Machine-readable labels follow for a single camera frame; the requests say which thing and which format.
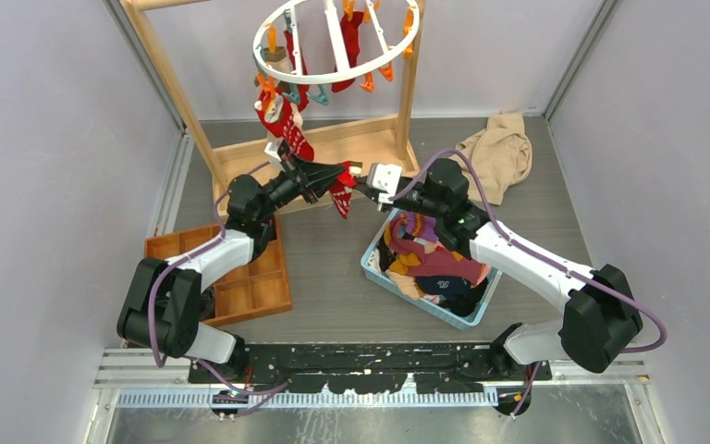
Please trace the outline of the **red white patterned sock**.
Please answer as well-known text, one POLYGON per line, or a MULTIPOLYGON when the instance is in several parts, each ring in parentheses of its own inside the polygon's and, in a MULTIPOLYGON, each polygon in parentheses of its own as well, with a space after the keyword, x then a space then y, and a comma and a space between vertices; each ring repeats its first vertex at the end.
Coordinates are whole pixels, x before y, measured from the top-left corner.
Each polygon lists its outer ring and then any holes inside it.
POLYGON ((296 156, 312 161, 315 156, 314 149, 294 118, 293 105, 279 92, 260 91, 254 109, 263 126, 274 138, 284 140, 296 156))

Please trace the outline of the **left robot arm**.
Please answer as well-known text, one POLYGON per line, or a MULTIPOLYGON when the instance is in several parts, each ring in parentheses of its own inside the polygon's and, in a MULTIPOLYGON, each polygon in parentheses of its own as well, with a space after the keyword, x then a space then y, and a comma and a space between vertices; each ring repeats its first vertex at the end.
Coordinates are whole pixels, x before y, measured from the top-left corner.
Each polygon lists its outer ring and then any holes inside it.
POLYGON ((218 235, 168 260, 138 262, 116 322, 120 338, 149 348, 158 366, 169 357, 190 357, 211 362, 213 373, 226 383, 245 375, 247 360, 235 351, 236 337, 199 318, 203 290, 265 252, 275 235, 277 210, 297 198, 315 203, 355 183, 349 162, 322 164, 292 154, 280 166, 264 184, 251 174, 230 182, 223 194, 227 218, 218 235))

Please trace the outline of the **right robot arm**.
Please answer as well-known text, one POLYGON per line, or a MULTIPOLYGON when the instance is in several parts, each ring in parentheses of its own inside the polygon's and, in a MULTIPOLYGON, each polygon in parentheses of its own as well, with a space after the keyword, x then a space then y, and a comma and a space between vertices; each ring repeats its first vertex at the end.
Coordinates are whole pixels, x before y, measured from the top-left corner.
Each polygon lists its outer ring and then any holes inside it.
POLYGON ((576 264, 525 240, 477 206, 469 187, 459 164, 447 158, 434 160, 419 182, 402 176, 399 166, 374 164, 355 185, 378 204, 434 218, 448 250, 497 268, 559 310, 559 319, 514 324, 492 342, 497 376, 514 379, 528 364, 557 359, 603 373, 643 328, 625 275, 612 265, 576 264))

